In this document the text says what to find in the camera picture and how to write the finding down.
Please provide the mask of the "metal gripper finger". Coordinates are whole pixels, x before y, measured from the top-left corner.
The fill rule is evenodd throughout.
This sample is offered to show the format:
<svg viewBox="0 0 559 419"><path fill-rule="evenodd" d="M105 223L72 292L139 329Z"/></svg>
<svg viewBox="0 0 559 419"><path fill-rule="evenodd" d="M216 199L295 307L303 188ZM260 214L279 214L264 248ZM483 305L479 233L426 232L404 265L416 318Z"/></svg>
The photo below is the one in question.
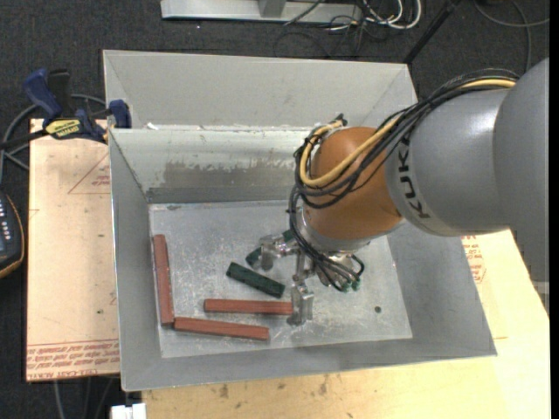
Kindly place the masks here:
<svg viewBox="0 0 559 419"><path fill-rule="evenodd" d="M276 259L286 257L288 247L283 234L267 235L260 239L260 266L270 271Z"/></svg>
<svg viewBox="0 0 559 419"><path fill-rule="evenodd" d="M313 319L313 291L307 286L294 286L291 290L291 300L293 312L287 319L289 325L301 326Z"/></svg>

